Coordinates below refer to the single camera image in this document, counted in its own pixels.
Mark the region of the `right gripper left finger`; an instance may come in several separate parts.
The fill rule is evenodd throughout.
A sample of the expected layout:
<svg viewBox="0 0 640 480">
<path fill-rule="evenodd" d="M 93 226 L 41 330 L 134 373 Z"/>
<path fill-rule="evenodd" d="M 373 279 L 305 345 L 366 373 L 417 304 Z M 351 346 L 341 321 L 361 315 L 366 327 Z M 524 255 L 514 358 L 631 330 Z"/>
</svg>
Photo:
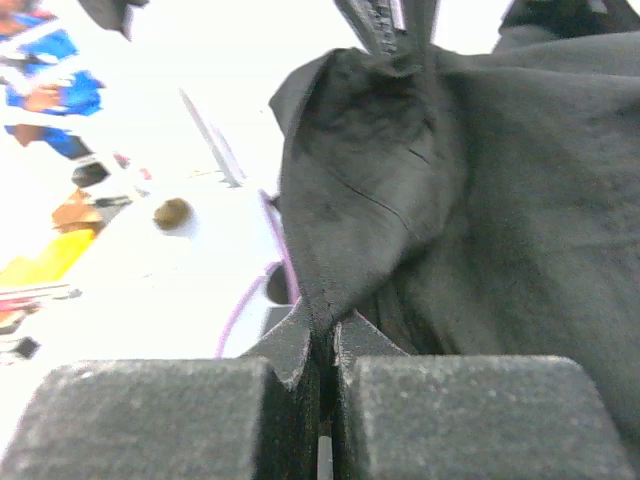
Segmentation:
<svg viewBox="0 0 640 480">
<path fill-rule="evenodd" d="M 319 373 L 302 304 L 236 359 L 37 358 L 5 479 L 313 479 Z"/>
</svg>

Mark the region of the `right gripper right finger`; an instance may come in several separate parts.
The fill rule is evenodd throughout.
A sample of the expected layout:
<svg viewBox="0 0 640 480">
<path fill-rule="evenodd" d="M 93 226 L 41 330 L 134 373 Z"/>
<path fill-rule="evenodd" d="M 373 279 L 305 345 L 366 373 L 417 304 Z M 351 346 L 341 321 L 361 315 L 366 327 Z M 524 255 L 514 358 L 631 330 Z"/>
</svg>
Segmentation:
<svg viewBox="0 0 640 480">
<path fill-rule="evenodd" d="M 410 356 L 363 316 L 334 330 L 338 479 L 631 479 L 589 376 L 557 356 Z"/>
</svg>

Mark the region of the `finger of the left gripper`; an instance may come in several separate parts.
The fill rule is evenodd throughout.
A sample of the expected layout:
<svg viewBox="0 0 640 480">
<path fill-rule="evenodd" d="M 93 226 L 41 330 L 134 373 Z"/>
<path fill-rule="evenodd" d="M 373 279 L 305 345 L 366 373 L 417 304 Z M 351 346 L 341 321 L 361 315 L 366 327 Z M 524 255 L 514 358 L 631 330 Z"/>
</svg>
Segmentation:
<svg viewBox="0 0 640 480">
<path fill-rule="evenodd" d="M 431 43 L 438 1 L 335 0 L 365 49 L 375 55 L 422 52 Z"/>
</svg>

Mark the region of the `black shirt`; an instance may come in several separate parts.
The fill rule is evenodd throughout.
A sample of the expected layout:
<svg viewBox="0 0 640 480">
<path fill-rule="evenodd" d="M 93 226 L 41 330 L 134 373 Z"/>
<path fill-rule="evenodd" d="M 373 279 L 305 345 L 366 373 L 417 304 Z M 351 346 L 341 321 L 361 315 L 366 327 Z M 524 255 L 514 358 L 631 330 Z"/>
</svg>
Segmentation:
<svg viewBox="0 0 640 480">
<path fill-rule="evenodd" d="M 639 443 L 639 36 L 338 49 L 272 97 L 317 335 L 376 306 L 425 350 L 559 355 Z"/>
</svg>

